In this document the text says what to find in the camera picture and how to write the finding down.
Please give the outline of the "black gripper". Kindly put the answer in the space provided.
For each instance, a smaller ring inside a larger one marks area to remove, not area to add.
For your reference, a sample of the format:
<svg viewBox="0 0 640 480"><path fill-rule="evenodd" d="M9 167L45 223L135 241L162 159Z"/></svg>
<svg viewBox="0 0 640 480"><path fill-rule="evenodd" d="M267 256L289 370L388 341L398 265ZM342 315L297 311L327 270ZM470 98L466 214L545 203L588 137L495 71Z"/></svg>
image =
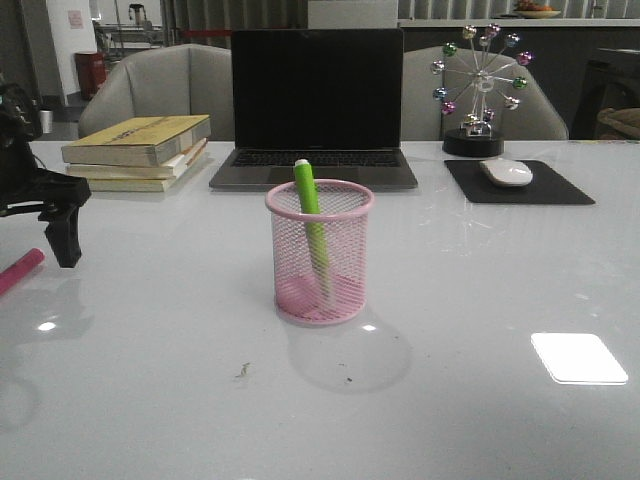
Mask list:
<svg viewBox="0 0 640 480"><path fill-rule="evenodd" d="M1 214L42 211L45 236L61 268L82 256L79 207L91 196L86 179L38 166L29 143L43 133L33 100L16 83L1 85Z"/></svg>

